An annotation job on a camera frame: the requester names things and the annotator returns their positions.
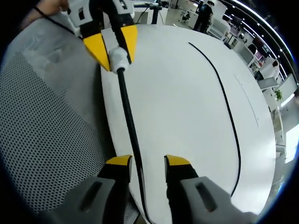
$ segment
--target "window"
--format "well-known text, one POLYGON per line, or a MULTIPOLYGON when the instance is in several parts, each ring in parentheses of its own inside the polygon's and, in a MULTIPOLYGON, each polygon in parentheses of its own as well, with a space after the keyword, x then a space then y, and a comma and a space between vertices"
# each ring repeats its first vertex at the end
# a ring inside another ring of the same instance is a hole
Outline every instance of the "window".
POLYGON ((299 124, 286 133, 286 157, 285 162, 288 163, 295 158, 299 142, 299 124))

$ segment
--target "person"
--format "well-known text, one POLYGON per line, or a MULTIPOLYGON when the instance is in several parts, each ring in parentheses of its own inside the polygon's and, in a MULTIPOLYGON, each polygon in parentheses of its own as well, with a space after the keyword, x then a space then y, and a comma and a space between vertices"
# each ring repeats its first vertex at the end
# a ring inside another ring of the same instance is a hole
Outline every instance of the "person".
POLYGON ((230 18, 228 18, 227 16, 223 16, 222 17, 222 20, 224 22, 224 25, 226 26, 226 33, 225 33, 225 36, 227 37, 229 32, 230 32, 230 18))
POLYGON ((217 0, 209 0, 199 9, 198 17, 193 30, 198 31, 199 29, 201 33, 206 33, 206 30, 209 28, 212 21, 212 7, 214 7, 216 4, 217 0))
POLYGON ((279 60, 269 57, 265 63, 262 65, 261 69, 255 74, 257 81, 266 78, 275 78, 279 76, 279 60))
MULTIPOLYGON (((67 11, 69 8, 68 0, 42 0, 38 2, 37 6, 45 15, 50 16, 59 13, 61 10, 63 12, 67 11)), ((32 9, 27 16, 24 18, 20 25, 20 31, 25 29, 35 20, 42 18, 42 15, 38 13, 35 9, 32 9)))

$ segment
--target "white cable clip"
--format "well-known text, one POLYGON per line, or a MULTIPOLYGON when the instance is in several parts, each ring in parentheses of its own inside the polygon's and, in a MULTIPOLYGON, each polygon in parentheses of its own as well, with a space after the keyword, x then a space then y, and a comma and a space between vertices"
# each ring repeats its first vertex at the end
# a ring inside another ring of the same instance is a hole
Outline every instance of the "white cable clip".
POLYGON ((129 67, 128 54, 124 48, 117 47, 109 51, 111 71, 117 74, 119 68, 126 70, 129 67))

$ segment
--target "ceiling light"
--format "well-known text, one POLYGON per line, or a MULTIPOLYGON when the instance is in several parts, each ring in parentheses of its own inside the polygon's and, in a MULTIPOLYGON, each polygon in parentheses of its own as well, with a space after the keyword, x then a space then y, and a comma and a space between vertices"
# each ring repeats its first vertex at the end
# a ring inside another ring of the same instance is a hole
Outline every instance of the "ceiling light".
POLYGON ((232 1, 234 1, 235 3, 237 3, 240 6, 244 7, 245 9, 250 11, 252 14, 254 14, 257 18, 259 18, 261 21, 263 21, 263 23, 266 24, 266 26, 269 27, 273 31, 273 33, 275 33, 275 35, 280 39, 280 41, 283 43, 283 45, 285 46, 287 51, 290 53, 291 57, 294 59, 290 49, 288 48, 288 46, 286 45, 284 40, 281 38, 281 36, 278 34, 278 32, 263 17, 261 17, 256 11, 252 10, 250 7, 246 6, 244 3, 241 3, 237 0, 232 0, 232 1))

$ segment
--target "office floor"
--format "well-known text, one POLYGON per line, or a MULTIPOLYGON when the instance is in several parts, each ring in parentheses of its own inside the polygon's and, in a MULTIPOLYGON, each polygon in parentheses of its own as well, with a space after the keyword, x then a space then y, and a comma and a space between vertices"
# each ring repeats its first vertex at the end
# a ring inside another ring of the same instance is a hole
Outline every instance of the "office floor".
POLYGON ((181 23, 182 16, 180 9, 173 9, 170 8, 168 9, 167 16, 166 16, 166 21, 165 25, 168 26, 176 26, 176 27, 181 27, 181 28, 186 28, 186 29, 191 29, 188 27, 187 23, 181 23))

